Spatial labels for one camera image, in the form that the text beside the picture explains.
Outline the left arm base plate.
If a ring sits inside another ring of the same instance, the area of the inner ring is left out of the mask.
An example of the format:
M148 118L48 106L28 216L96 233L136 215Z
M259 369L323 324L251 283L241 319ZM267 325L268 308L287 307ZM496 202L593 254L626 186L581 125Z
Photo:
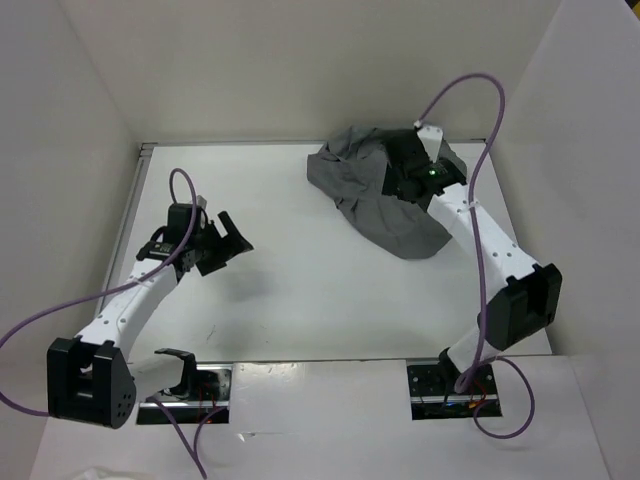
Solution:
M191 380L161 390L159 400L178 424L228 424L232 380L231 363L199 362Z

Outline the grey pleated skirt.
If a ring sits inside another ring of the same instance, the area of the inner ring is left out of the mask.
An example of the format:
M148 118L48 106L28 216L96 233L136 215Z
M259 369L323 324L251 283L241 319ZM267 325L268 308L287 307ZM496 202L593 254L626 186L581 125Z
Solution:
M428 259L451 235L420 206L383 193L388 144L398 153L426 156L413 130L351 126L307 157L307 180L367 240L404 260Z

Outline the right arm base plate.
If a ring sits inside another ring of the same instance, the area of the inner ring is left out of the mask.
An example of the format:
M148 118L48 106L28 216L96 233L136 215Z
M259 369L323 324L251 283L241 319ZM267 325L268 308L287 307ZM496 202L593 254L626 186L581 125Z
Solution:
M480 407L479 417L501 417L497 385L491 366L476 373L463 394L454 391L435 359L406 364L411 415L414 421L471 418Z

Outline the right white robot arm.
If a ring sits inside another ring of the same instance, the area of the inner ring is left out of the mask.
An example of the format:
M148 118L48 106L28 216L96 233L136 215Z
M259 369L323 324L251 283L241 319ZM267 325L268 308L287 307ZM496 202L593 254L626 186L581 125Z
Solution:
M418 206L478 262L477 324L439 356L440 385L450 393L461 393L479 366L554 321L562 275L554 264L543 266L522 250L470 198L463 169L437 154L441 144L440 136L414 129L385 133L382 192Z

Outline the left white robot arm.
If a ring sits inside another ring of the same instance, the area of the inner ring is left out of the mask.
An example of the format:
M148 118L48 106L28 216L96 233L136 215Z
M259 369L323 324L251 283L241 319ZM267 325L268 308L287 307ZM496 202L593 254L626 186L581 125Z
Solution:
M132 347L162 301L192 269L206 276L252 244L227 212L218 232L203 207L178 203L166 225L139 250L131 288L114 295L74 338L56 339L47 351L48 413L60 419L112 429L123 426L137 401L158 393L192 397L199 387L193 353L160 348L143 361L128 361Z

